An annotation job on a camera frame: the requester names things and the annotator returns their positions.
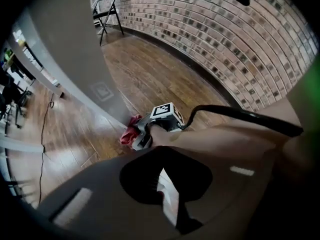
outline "wooden floor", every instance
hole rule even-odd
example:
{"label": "wooden floor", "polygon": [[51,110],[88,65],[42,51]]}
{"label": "wooden floor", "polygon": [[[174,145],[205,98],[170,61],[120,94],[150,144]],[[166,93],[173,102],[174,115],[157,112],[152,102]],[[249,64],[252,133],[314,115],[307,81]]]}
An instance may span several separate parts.
{"label": "wooden floor", "polygon": [[[132,115],[144,116],[155,106],[173,102],[187,120],[197,105],[226,104],[189,67],[153,44],[110,30],[102,45],[106,64]],[[8,136],[39,144],[52,93],[37,81],[32,86],[35,91],[26,106],[23,127],[17,129],[12,123]],[[92,112],[68,92],[63,98],[54,95],[53,101],[43,132],[42,198],[83,168],[131,152],[118,141],[123,133],[119,126]],[[204,129],[227,120],[220,115],[200,113],[190,128]],[[23,181],[20,186],[27,195],[26,201],[38,206],[41,154],[12,150],[7,153],[11,176]]]}

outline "pink rag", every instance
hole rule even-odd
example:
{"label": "pink rag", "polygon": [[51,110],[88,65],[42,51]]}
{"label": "pink rag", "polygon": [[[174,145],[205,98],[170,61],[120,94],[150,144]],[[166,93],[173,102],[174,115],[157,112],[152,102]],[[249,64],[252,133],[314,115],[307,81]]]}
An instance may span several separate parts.
{"label": "pink rag", "polygon": [[133,117],[131,117],[130,123],[128,125],[128,128],[125,130],[125,132],[120,137],[120,143],[122,145],[127,145],[131,148],[132,143],[135,141],[135,139],[140,134],[139,130],[133,127],[133,125],[142,118],[141,115],[137,114]]}

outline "electrical cord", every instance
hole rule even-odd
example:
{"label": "electrical cord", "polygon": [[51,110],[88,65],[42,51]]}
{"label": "electrical cord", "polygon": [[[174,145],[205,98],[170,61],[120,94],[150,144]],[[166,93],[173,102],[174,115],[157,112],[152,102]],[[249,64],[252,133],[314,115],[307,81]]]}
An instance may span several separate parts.
{"label": "electrical cord", "polygon": [[[53,97],[54,97],[54,93],[52,93],[52,95],[51,95],[51,99],[50,99],[50,101],[49,101],[49,103],[48,103],[48,106],[46,107],[46,111],[45,111],[45,114],[44,114],[43,124],[42,124],[42,131],[41,131],[41,145],[43,145],[45,122],[46,122],[46,116],[47,116],[49,107],[52,109],[52,108],[54,107],[54,105],[55,105],[55,102],[52,101]],[[39,178],[40,196],[39,196],[39,203],[38,203],[38,205],[40,204],[40,202],[41,202],[41,197],[42,197],[41,179],[42,179],[42,174],[43,174],[43,172],[44,172],[44,154],[45,154],[45,152],[42,152],[41,174],[40,174],[40,178]]]}
{"label": "electrical cord", "polygon": [[177,123],[177,126],[184,130],[191,125],[194,120],[194,117],[198,111],[208,111],[212,113],[216,113],[219,115],[228,116],[231,118],[239,119],[242,121],[254,123],[260,126],[267,127],[271,130],[274,130],[278,133],[287,135],[289,137],[299,136],[303,133],[303,129],[297,125],[292,123],[267,116],[254,112],[250,112],[240,108],[234,108],[229,106],[220,106],[220,105],[199,105],[196,106],[188,119],[188,122],[185,125],[180,125]]}

